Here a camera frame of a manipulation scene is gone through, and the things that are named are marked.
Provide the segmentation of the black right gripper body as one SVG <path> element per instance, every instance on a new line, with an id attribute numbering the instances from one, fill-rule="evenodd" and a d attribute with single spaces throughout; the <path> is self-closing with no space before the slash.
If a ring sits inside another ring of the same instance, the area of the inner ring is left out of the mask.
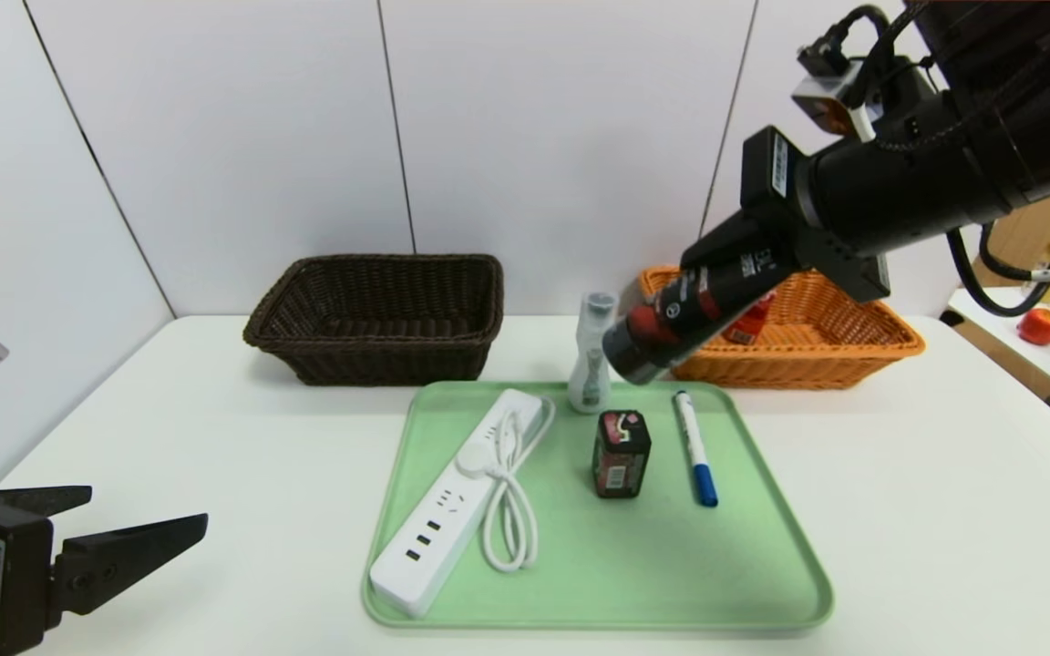
<path id="1" fill-rule="evenodd" d="M 986 220 L 986 179 L 963 147 L 900 153 L 843 137 L 808 155 L 766 126 L 743 144 L 740 204 L 793 269 L 877 302 L 890 294 L 888 253 Z"/>

